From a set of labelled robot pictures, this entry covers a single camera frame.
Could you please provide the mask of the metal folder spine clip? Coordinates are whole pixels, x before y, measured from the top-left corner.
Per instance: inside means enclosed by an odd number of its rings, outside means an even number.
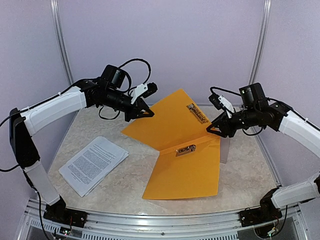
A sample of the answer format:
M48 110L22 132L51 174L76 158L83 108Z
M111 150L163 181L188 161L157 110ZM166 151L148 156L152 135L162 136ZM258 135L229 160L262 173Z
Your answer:
M195 144L191 144L191 145L187 145L185 147L179 148L175 150L175 156L176 157L180 157L186 154L190 154L193 153L196 150L196 145Z

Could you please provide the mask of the orange file folder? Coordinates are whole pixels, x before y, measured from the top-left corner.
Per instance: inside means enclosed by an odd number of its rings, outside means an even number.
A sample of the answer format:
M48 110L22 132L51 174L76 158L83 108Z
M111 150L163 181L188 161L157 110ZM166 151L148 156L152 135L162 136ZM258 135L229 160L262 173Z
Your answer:
M122 134L159 152L143 199L216 196L221 139L207 132L210 125L207 116L183 89L150 109L153 117L136 119L122 130Z

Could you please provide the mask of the stack of printed papers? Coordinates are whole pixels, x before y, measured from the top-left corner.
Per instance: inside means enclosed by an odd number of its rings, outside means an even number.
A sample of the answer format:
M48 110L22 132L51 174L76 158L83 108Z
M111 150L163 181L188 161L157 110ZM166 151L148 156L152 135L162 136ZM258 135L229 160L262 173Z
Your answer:
M58 172L80 197L84 197L128 156L128 151L98 136Z

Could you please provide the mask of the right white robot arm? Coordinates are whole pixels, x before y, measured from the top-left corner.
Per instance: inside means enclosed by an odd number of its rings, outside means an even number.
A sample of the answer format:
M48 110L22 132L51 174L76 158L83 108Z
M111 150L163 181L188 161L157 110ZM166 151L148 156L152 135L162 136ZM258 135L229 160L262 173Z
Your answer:
M233 105L222 95L210 88L209 101L217 110L223 110L207 127L207 132L222 138L232 138L238 130L246 131L251 127L261 130L271 128L280 132L311 151L320 155L320 129L301 116L288 104L266 97L260 83L241 87L238 96L242 99L243 109L235 111ZM314 174L303 182L270 190L261 200L256 210L256 218L266 222L275 216L282 207L293 203L308 202L320 196L320 175Z

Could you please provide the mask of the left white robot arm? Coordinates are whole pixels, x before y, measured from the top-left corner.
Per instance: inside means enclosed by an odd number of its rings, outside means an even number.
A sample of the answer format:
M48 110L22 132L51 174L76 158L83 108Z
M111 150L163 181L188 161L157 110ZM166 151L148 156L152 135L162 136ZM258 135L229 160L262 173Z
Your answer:
M153 117L154 112L144 100L158 90L157 85L145 80L142 84L121 90L125 78L131 78L128 72L121 67L107 65L97 78L80 79L40 103L10 111L9 142L17 165L23 170L29 185L46 202L46 213L61 223L70 218L70 211L49 180L32 137L56 120L92 106L123 112L126 122Z

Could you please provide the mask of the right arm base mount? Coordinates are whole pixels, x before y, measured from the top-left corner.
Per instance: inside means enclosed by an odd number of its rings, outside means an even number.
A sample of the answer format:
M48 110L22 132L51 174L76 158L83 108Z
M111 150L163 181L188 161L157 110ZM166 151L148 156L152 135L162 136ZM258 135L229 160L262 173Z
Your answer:
M279 220L283 216L282 212L278 209L271 213L263 213L260 207L253 209L246 208L240 211L238 215L243 228Z

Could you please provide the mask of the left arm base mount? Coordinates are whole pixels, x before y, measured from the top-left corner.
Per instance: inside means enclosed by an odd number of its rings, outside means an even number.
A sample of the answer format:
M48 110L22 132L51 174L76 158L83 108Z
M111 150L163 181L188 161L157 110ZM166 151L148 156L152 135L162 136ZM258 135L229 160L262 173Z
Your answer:
M46 206L43 214L44 219L68 225L71 227L84 228L87 221L88 213L81 210L75 210L62 206Z

